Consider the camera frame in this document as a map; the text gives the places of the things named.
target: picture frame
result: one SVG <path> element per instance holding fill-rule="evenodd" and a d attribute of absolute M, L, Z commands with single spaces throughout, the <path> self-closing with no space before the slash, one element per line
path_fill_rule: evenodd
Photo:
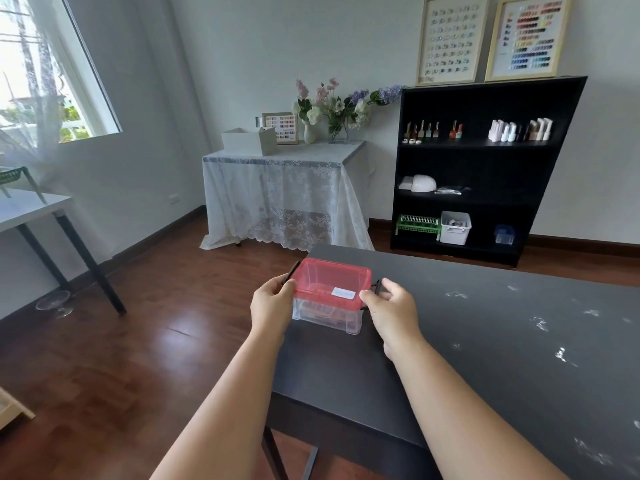
<path fill-rule="evenodd" d="M 298 117 L 292 112 L 263 112 L 262 126 L 275 128 L 276 144 L 298 144 Z"/>
<path fill-rule="evenodd" d="M 500 0 L 484 80 L 555 77 L 572 1 Z"/>
<path fill-rule="evenodd" d="M 476 81 L 488 12 L 489 0 L 424 0 L 416 86 Z"/>

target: black bookshelf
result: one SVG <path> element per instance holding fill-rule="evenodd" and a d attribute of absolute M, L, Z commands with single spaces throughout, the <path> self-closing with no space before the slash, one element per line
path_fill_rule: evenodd
<path fill-rule="evenodd" d="M 531 231 L 586 77 L 404 89 L 398 131 L 391 249 L 450 255 L 515 267 Z M 549 141 L 492 143 L 492 120 L 554 121 Z M 440 122 L 440 136 L 404 144 L 411 121 Z M 449 139 L 453 121 L 463 124 L 461 140 Z M 460 196 L 399 190 L 403 177 L 429 175 L 438 187 L 457 185 Z M 435 234 L 399 231 L 400 214 L 440 217 L 443 210 L 466 212 L 472 228 L 464 246 L 444 244 Z M 510 225 L 512 245 L 496 244 L 498 224 Z"/>

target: white table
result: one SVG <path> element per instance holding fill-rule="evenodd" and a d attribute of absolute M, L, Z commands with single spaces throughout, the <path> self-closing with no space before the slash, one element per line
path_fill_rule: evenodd
<path fill-rule="evenodd" d="M 303 251 L 318 243 L 373 250 L 366 143 L 278 148 L 268 157 L 222 150 L 203 158 L 209 234 L 200 247 L 250 238 Z"/>
<path fill-rule="evenodd" d="M 41 201 L 36 192 L 16 189 L 7 190 L 6 196 L 0 196 L 0 232 L 16 227 L 34 252 L 36 252 L 42 263 L 58 281 L 60 288 L 72 291 L 69 282 L 62 272 L 60 272 L 58 266 L 56 266 L 49 254 L 27 227 L 28 222 L 48 214 L 53 214 L 69 241 L 71 241 L 71 244 L 73 244 L 87 268 L 89 268 L 93 277 L 107 295 L 107 298 L 109 298 L 113 307 L 120 315 L 127 313 L 120 298 L 102 273 L 100 266 L 98 266 L 95 259 L 93 259 L 91 253 L 73 227 L 73 224 L 71 224 L 71 221 L 65 214 L 64 208 L 71 204 L 73 201 L 72 197 L 54 194 L 42 194 L 42 196 L 46 203 Z"/>

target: lace tablecloth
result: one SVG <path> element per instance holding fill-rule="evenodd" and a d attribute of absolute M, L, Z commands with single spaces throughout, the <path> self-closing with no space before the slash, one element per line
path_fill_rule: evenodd
<path fill-rule="evenodd" d="M 203 158 L 209 234 L 200 247 L 242 239 L 309 251 L 318 242 L 373 250 L 365 142 L 279 146 L 269 157 Z"/>

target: wooden floor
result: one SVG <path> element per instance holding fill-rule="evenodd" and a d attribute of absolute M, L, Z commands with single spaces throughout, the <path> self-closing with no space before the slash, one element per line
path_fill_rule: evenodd
<path fill-rule="evenodd" d="M 305 255 L 255 241 L 203 251 L 204 234 L 194 221 L 111 276 L 126 317 L 94 286 L 68 317 L 0 340 L 0 385 L 37 414 L 0 434 L 0 478 L 149 477 L 247 335 L 254 289 Z M 388 251 L 388 233 L 372 238 Z M 518 269 L 640 286 L 640 260 L 627 258 L 528 248 Z M 309 446 L 276 441 L 299 478 Z M 272 478 L 261 453 L 255 478 Z M 321 453 L 312 478 L 380 477 Z"/>

